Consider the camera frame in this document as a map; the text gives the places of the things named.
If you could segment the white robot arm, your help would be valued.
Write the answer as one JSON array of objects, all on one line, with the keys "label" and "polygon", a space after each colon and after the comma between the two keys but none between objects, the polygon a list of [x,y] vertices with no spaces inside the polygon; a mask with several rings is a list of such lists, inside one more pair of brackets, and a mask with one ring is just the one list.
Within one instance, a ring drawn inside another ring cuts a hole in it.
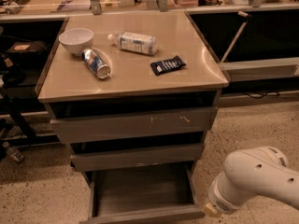
[{"label": "white robot arm", "polygon": [[230,153],[209,187],[203,212],[210,217],[231,215],[256,196],[299,209],[299,173],[288,165],[286,156],[275,147]]}]

